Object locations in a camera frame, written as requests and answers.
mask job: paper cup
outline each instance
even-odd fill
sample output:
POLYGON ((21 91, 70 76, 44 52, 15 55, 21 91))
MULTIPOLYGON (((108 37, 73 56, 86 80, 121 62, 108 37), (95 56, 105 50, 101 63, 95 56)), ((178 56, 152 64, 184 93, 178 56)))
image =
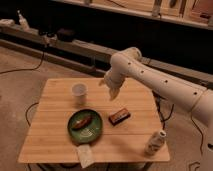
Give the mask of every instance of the paper cup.
POLYGON ((72 94, 75 105, 84 105, 86 103, 87 88, 84 84, 76 84, 72 87, 72 94))

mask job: cable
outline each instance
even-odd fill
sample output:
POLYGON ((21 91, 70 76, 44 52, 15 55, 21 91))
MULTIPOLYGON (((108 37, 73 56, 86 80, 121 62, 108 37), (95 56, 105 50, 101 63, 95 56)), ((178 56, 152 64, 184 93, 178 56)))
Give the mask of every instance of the cable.
POLYGON ((42 56, 41 56, 41 60, 40 60, 39 64, 36 67, 34 67, 34 68, 14 69, 14 70, 2 71, 2 72, 0 72, 0 75, 1 74, 6 74, 6 73, 11 73, 11 72, 34 71, 34 70, 37 70, 42 65, 42 63, 44 61, 44 56, 45 56, 45 50, 43 50, 43 52, 42 52, 42 56))
POLYGON ((175 105, 172 104, 172 108, 171 108, 171 111, 170 111, 170 113, 169 113, 169 116, 168 116, 166 119, 164 119, 163 122, 168 121, 168 120, 172 117, 172 113, 173 113, 173 111, 174 111, 174 107, 175 107, 175 105))
POLYGON ((188 165, 189 171, 192 170, 192 167, 193 167, 194 165, 198 165, 198 166, 195 167, 194 171, 196 171, 197 169, 200 168, 200 163, 199 163, 199 162, 193 162, 193 163, 190 163, 190 164, 188 165))
POLYGON ((71 164, 71 165, 65 165, 65 164, 63 164, 63 163, 60 163, 59 164, 62 168, 64 168, 64 169, 72 169, 72 168, 74 168, 74 167, 77 167, 79 164, 78 163, 76 163, 76 164, 71 164))
POLYGON ((109 168, 110 168, 110 163, 107 164, 106 171, 109 171, 109 168))
POLYGON ((196 124, 196 122, 193 120, 193 114, 191 113, 191 120, 192 120, 192 123, 194 124, 195 128, 198 130, 198 132, 200 133, 201 135, 201 142, 200 142, 200 153, 201 155, 203 155, 203 140, 204 140, 204 136, 203 136, 203 132, 201 131, 200 127, 196 124))
POLYGON ((35 106, 35 105, 37 105, 37 104, 38 104, 38 102, 31 104, 31 105, 27 108, 27 110, 26 110, 26 112, 25 112, 25 119, 26 119, 26 121, 27 121, 28 126, 31 125, 31 124, 30 124, 30 121, 29 121, 29 119, 28 119, 28 112, 29 112, 29 110, 30 110, 33 106, 35 106))
POLYGON ((36 164, 42 171, 46 171, 46 169, 45 168, 43 168, 43 166, 42 165, 40 165, 40 164, 36 164))
POLYGON ((29 171, 32 171, 29 163, 27 164, 27 167, 28 167, 29 171))
POLYGON ((156 100, 157 111, 158 111, 158 113, 160 115, 161 123, 163 124, 163 129, 165 129, 165 127, 166 127, 166 121, 168 121, 172 117, 175 105, 172 104, 172 108, 170 110, 169 116, 167 118, 164 118, 164 114, 161 112, 161 104, 160 104, 161 97, 158 96, 158 95, 155 95, 155 97, 157 98, 157 100, 156 100))
POLYGON ((121 4, 119 4, 119 3, 117 3, 117 2, 115 2, 113 0, 106 0, 106 1, 109 1, 109 2, 115 4, 115 5, 119 6, 119 7, 126 8, 124 5, 121 5, 121 4))

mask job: floor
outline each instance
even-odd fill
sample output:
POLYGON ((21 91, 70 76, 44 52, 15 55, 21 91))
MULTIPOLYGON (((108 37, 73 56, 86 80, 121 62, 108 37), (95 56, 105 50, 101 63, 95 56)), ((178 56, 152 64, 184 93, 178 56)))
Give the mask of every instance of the floor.
MULTIPOLYGON (((39 63, 39 59, 0 47, 0 72, 17 68, 31 68, 39 63)), ((37 71, 14 72, 0 75, 0 171, 27 171, 25 164, 17 163, 24 138, 28 131, 25 111, 33 103, 39 101, 42 89, 48 78, 91 77, 59 65, 44 62, 37 71)), ((33 117, 35 108, 30 110, 33 117)), ((169 113, 171 103, 162 102, 162 112, 169 113)), ((200 134, 194 128, 189 115, 175 106, 172 118, 166 124, 167 144, 171 161, 155 163, 150 171, 188 171, 188 165, 200 160, 200 134)), ((138 170, 143 164, 111 164, 109 171, 138 170)), ((105 171, 106 164, 96 164, 89 169, 105 171)), ((40 169, 31 164, 32 171, 40 169)), ((80 167, 70 169, 80 171, 80 167)))

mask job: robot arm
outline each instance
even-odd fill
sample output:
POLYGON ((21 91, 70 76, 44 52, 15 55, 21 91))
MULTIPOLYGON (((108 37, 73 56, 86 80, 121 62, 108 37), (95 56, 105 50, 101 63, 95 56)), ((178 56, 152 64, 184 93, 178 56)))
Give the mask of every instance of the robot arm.
POLYGON ((125 77, 132 77, 185 111, 192 112, 195 118, 208 127, 200 170, 212 170, 213 91, 147 67, 139 62, 141 57, 141 52, 134 47, 117 52, 111 57, 111 68, 102 81, 109 87, 111 99, 118 95, 125 77))

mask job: green bowl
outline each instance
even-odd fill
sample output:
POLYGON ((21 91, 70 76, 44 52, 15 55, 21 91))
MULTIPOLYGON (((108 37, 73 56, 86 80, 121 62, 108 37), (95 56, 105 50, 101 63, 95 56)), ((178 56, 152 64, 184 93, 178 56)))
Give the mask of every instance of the green bowl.
POLYGON ((83 109, 75 112, 69 119, 68 132, 72 140, 77 144, 87 144, 95 141, 102 133, 102 119, 100 115, 91 109, 83 109), (92 121, 85 127, 73 130, 73 125, 83 119, 84 117, 91 115, 92 121))

